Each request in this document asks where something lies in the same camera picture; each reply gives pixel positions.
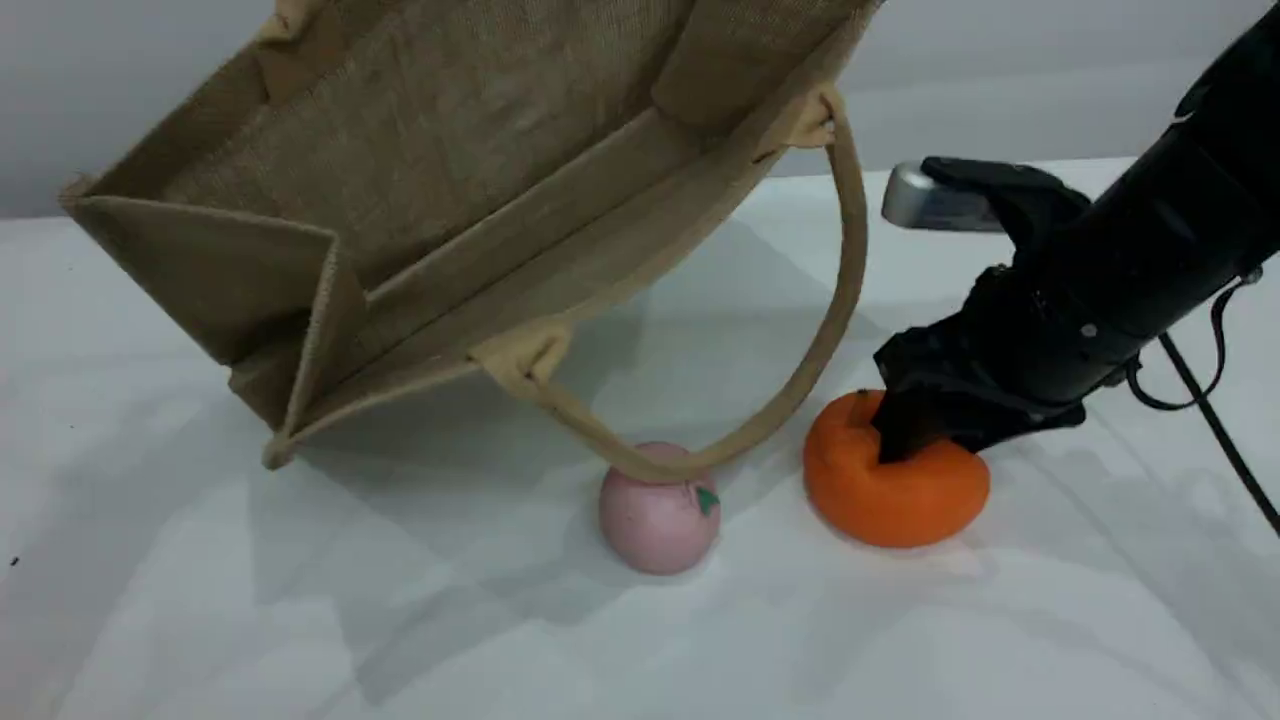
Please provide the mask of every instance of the orange fruit toy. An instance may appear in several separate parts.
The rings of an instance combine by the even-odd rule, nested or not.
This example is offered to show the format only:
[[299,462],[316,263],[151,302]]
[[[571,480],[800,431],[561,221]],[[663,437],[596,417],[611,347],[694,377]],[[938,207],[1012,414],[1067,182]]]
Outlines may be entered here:
[[943,541],[982,512],[991,471],[980,457],[938,439],[901,462],[879,462],[872,427],[882,391],[831,402],[804,447],[804,477],[818,514],[850,537],[879,547]]

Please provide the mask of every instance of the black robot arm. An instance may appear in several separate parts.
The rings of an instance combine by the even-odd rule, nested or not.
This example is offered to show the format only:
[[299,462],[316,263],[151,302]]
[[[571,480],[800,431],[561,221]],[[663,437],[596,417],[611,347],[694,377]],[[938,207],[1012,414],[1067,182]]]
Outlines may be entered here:
[[1280,249],[1280,6],[1097,201],[1030,167],[929,158],[895,170],[883,214],[1002,229],[1016,251],[960,311],[876,354],[881,460],[940,437],[977,452],[1083,423],[1085,396],[1133,377],[1147,343]]

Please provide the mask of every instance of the silver metal part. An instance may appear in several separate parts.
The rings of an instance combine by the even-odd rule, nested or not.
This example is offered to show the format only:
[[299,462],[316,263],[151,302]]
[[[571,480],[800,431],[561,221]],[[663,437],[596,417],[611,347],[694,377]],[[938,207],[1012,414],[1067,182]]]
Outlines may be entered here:
[[900,228],[1005,232],[986,197],[936,182],[924,174],[920,163],[901,163],[893,168],[881,215]]

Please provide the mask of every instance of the green leaf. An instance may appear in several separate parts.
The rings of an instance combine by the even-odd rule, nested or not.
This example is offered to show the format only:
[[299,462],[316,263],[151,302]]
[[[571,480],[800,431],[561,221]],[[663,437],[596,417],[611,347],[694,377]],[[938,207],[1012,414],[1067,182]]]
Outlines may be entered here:
[[698,507],[707,518],[712,516],[712,507],[719,505],[719,497],[707,488],[698,488]]

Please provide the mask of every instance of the white wall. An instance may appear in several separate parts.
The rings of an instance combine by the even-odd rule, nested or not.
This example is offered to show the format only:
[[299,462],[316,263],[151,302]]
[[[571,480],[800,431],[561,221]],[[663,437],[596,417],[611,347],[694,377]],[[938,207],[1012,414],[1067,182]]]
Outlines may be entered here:
[[[888,0],[842,85],[864,160],[1140,151],[1268,0]],[[270,0],[0,0],[0,217],[124,152]],[[822,172],[813,156],[781,172]]]

